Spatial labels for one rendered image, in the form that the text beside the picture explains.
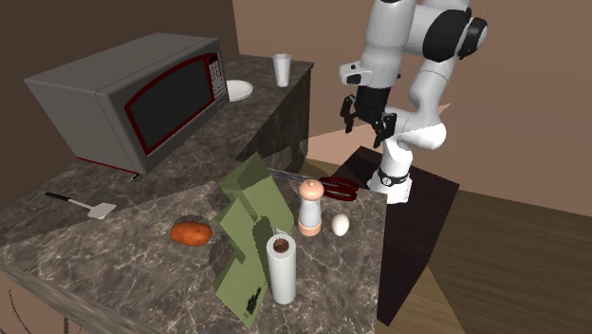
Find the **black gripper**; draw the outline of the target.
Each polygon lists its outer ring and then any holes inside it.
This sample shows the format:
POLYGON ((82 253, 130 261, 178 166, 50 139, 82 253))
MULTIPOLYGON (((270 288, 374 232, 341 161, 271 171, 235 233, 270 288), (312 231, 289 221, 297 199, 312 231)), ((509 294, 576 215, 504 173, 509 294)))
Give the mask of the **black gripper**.
POLYGON ((343 99, 340 116, 345 123, 345 133, 352 131, 354 119, 357 117, 362 121, 372 124, 376 136, 373 143, 374 148, 391 138, 395 134, 397 114, 384 113, 391 88, 373 88, 360 85, 356 97, 348 95, 343 99), (351 113, 354 104, 355 113, 351 113))

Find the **white cup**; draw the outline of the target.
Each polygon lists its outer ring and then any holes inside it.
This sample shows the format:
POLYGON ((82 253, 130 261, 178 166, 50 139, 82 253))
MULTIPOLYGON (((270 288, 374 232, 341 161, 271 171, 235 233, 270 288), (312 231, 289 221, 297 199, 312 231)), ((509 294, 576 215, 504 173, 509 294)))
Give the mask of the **white cup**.
POLYGON ((275 54, 272 61, 277 85, 287 87, 289 84, 291 56, 286 53, 275 54))

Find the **white and tan pepper mill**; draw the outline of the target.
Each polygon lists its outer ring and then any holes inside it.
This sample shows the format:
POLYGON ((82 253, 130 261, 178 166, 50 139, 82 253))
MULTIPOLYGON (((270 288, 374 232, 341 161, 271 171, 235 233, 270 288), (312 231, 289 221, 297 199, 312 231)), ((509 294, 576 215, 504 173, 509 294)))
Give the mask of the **white and tan pepper mill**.
POLYGON ((298 229, 304 236, 314 236, 321 231, 321 198, 324 186, 319 180, 306 179, 299 186, 301 205, 298 216, 298 229))

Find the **white egg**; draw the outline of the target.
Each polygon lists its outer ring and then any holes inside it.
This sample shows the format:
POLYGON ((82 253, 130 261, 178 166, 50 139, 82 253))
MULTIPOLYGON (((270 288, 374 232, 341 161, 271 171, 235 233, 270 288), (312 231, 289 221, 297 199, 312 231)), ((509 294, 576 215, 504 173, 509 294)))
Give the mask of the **white egg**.
POLYGON ((332 231, 337 236, 344 236, 349 230, 350 222, 343 213, 336 214, 331 222, 332 231))

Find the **dark robot stand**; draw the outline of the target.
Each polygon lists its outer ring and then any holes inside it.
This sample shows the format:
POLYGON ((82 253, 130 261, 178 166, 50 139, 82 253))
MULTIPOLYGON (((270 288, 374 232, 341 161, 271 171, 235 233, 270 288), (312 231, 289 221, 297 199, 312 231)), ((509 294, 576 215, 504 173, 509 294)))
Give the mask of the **dark robot stand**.
POLYGON ((377 319, 389 325, 427 267, 459 185, 415 166, 406 203, 386 210, 377 319))

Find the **white plate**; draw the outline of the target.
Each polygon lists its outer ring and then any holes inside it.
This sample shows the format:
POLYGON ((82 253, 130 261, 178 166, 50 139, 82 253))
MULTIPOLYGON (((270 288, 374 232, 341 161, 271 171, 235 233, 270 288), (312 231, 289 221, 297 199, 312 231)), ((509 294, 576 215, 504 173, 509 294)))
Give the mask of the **white plate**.
POLYGON ((253 91, 252 84, 242 80, 228 80, 227 88, 231 102, 242 101, 248 98, 253 91))

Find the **green box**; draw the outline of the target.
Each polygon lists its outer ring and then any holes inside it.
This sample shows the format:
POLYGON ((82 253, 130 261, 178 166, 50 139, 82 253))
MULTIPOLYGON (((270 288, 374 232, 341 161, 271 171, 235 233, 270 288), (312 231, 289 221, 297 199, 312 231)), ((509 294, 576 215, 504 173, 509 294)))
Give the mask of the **green box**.
POLYGON ((232 253, 216 275, 216 295, 247 327, 268 288, 268 240, 290 232, 293 215, 259 154, 218 182, 230 204, 214 220, 229 237, 232 253))

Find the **white paper towel roll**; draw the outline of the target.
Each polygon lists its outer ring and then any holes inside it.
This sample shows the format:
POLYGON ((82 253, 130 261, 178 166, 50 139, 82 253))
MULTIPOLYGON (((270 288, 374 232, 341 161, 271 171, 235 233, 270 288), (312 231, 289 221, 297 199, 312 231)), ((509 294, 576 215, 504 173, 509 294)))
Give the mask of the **white paper towel roll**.
POLYGON ((283 232, 267 242, 270 289, 280 305, 290 304, 296 296, 296 250, 294 239, 283 232))

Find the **orange potato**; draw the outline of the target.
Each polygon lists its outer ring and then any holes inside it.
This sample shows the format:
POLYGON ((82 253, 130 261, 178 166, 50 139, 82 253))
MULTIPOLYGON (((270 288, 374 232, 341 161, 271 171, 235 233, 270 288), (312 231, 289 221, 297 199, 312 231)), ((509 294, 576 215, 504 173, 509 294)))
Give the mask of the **orange potato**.
POLYGON ((170 231, 173 241, 190 247, 205 245, 212 235, 211 227, 199 222, 179 222, 170 231))

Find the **grey microwave with red trim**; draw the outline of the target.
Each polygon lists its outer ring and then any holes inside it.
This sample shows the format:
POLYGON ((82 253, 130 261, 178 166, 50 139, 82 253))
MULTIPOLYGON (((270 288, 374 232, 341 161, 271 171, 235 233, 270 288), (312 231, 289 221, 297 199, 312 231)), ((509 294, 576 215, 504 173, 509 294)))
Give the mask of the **grey microwave with red trim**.
POLYGON ((220 42, 153 33, 28 77, 74 155, 147 174, 229 101, 220 42))

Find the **red-handled scissors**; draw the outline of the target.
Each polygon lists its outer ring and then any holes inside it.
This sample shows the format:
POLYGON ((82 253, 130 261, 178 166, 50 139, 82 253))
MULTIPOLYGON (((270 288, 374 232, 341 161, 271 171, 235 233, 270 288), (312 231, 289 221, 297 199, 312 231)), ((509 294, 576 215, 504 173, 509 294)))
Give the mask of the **red-handled scissors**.
MULTIPOLYGON (((281 176, 292 180, 305 181, 309 176, 297 175, 285 171, 268 168, 268 171, 274 176, 281 176)), ((340 201, 354 201, 357 198, 359 185, 353 180, 335 176, 323 176, 317 178, 317 181, 324 186, 324 195, 340 201)))

